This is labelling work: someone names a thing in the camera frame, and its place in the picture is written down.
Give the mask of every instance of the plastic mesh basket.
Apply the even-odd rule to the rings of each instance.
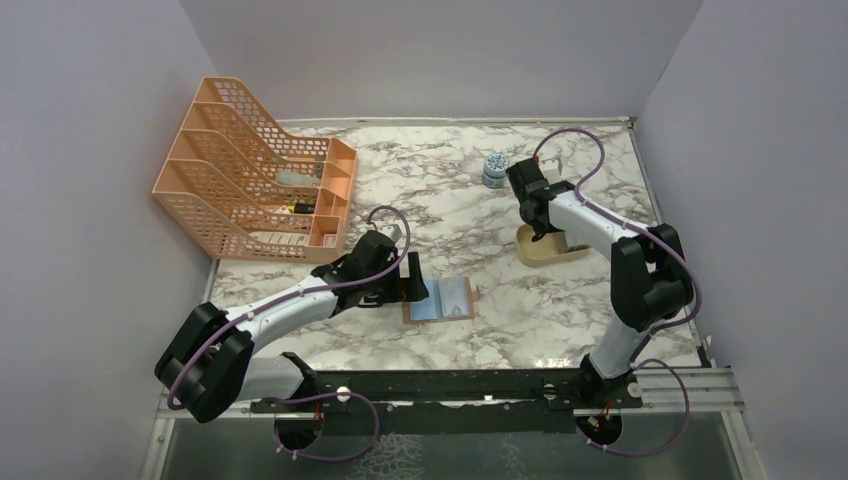
[[[232,82],[205,78],[195,100]],[[335,260],[345,249],[356,152],[335,138],[287,134],[249,98],[249,110],[243,102],[192,103],[153,194],[215,258]],[[257,128],[280,141],[272,148]],[[310,175],[315,186],[277,183],[281,169]],[[296,204],[314,205],[314,214],[289,213]]]

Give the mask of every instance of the white wall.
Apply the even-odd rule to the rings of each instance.
[[[279,118],[636,115],[701,0],[182,0]]]
[[[177,0],[4,2],[0,477],[129,479],[208,258],[150,190],[202,75]]]
[[[769,478],[848,456],[848,3],[705,0],[637,122]]]

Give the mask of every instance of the jar lid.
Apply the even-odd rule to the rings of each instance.
[[[483,163],[483,169],[486,174],[492,177],[503,177],[506,175],[506,169],[509,167],[509,159],[500,153],[493,153],[486,157]]]

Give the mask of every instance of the marble surface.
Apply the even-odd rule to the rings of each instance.
[[[347,238],[366,230],[363,217],[392,204],[409,218],[412,248],[425,278],[468,276],[479,287],[473,320],[406,325],[401,307],[352,309],[280,339],[260,356],[293,351],[316,369],[575,367],[597,344],[613,310],[609,262],[592,251],[580,260],[530,268],[515,256],[522,224],[508,186],[481,184],[490,153],[529,157],[550,126],[300,128],[336,136],[359,155]],[[633,145],[624,126],[590,127],[604,141],[607,161],[585,187],[598,203],[634,220],[655,223]],[[598,160],[594,143],[561,135],[542,158],[560,156],[574,182]],[[389,213],[378,222],[391,222]],[[212,301],[221,308],[259,300],[295,284],[312,269],[288,263],[221,262]],[[672,365],[698,365],[688,327],[658,335],[642,354]]]

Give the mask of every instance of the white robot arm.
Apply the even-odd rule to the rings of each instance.
[[[399,266],[393,267],[398,262],[396,240],[368,231],[350,254],[314,269],[291,288],[227,311],[209,302],[197,306],[154,374],[201,423],[216,418],[234,401],[291,397],[303,382],[300,360],[286,354],[252,359],[255,353],[306,324],[349,308],[429,296],[416,252],[406,257],[408,278],[400,277]],[[200,353],[204,345],[210,348]]]
[[[597,205],[590,208],[571,183],[550,185],[533,158],[507,169],[507,176],[522,220],[533,227],[533,241],[566,231],[610,260],[616,316],[581,363],[586,394],[597,395],[630,373],[632,357],[653,324],[674,317],[692,301],[692,283],[683,268],[634,230],[650,231],[682,256],[677,232],[667,224],[648,227]],[[648,264],[655,268],[649,270]]]

